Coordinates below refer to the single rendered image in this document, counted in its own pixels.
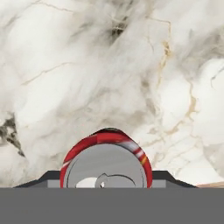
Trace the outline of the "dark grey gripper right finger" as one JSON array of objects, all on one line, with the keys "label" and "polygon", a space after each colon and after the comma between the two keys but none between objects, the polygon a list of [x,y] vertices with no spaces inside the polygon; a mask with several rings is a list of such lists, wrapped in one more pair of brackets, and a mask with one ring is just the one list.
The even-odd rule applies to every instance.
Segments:
[{"label": "dark grey gripper right finger", "polygon": [[195,185],[175,179],[168,171],[153,171],[152,177],[152,188],[195,188]]}]

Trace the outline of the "red soda can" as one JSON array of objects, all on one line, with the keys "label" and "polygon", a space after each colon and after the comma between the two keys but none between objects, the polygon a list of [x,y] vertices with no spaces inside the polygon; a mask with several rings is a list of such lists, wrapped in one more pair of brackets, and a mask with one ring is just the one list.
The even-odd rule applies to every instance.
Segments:
[{"label": "red soda can", "polygon": [[119,129],[101,129],[80,140],[67,154],[61,188],[95,178],[94,188],[150,188],[151,164],[144,150]]}]

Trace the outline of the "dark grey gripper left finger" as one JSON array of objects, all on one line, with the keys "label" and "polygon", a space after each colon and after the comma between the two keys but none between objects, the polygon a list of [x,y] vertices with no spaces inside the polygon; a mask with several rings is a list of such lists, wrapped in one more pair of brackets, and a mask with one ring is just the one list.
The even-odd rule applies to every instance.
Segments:
[{"label": "dark grey gripper left finger", "polygon": [[21,187],[60,188],[60,172],[47,171],[41,178],[17,186]]}]

